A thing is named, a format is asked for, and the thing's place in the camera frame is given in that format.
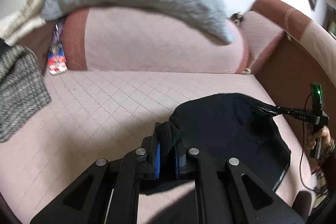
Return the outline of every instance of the black cable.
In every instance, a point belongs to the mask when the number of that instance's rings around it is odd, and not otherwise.
[[[307,99],[306,99],[306,102],[305,102],[305,104],[304,104],[304,109],[306,109],[308,99],[309,99],[309,97],[310,97],[311,95],[312,95],[312,93],[310,93],[310,94],[308,95],[308,97],[307,97]],[[308,190],[310,190],[310,191],[313,191],[313,192],[315,192],[316,194],[319,194],[319,191],[307,187],[307,186],[305,185],[305,183],[303,182],[303,179],[302,179],[302,175],[301,175],[301,163],[302,163],[302,158],[303,158],[303,148],[304,148],[304,146],[305,146],[305,122],[304,122],[304,121],[302,121],[302,132],[303,132],[303,144],[302,144],[302,153],[301,153],[300,166],[299,166],[300,180],[301,180],[302,185],[303,185],[306,189],[308,189]]]

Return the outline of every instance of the hand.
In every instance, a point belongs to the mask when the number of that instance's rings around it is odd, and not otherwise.
[[[321,154],[322,154],[326,146],[331,141],[329,128],[324,126],[319,131],[315,132],[314,134],[312,132],[313,132],[313,125],[307,123],[305,126],[305,131],[304,131],[304,140],[305,140],[304,146],[307,149],[312,150],[316,145],[315,138],[322,137],[322,144],[321,144]]]

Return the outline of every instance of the handheld device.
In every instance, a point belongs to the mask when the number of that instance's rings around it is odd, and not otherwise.
[[[297,120],[307,122],[313,125],[313,133],[320,130],[322,127],[329,124],[329,117],[323,111],[323,98],[322,98],[322,88],[318,83],[310,83],[310,95],[311,96],[311,108],[307,110],[304,108],[287,108],[280,106],[269,106],[268,108],[256,106],[259,110],[271,114],[273,116],[285,114],[289,115]],[[313,150],[310,151],[310,156],[319,159],[321,152],[321,142],[322,139],[318,138],[316,140],[316,145]]]

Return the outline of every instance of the white cloth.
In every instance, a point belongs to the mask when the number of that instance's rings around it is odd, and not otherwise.
[[[0,37],[10,46],[36,28],[45,25],[39,15],[44,0],[27,0],[26,5],[0,20]]]

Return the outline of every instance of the sofa armrest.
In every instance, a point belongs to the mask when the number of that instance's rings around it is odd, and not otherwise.
[[[303,107],[309,83],[322,85],[324,110],[330,133],[336,139],[336,43],[316,22],[280,0],[257,0],[252,9],[288,34],[284,35],[266,64],[255,75],[280,106]],[[285,117],[302,143],[302,122]]]

